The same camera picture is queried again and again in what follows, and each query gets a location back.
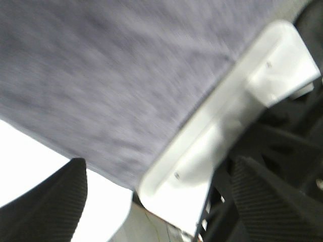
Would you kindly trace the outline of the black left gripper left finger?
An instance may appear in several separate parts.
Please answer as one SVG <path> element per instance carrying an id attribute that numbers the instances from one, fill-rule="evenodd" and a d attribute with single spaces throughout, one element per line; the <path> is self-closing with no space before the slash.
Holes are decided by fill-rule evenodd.
<path id="1" fill-rule="evenodd" d="M 86 161 L 73 158 L 1 207 L 1 241 L 71 241 L 86 199 Z"/>

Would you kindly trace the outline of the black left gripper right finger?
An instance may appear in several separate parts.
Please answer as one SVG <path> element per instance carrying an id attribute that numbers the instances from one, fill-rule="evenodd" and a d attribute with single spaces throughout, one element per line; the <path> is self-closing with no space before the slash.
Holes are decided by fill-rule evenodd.
<path id="1" fill-rule="evenodd" d="M 199 221 L 203 241 L 322 241 L 322 198 L 247 157 L 215 169 Z"/>

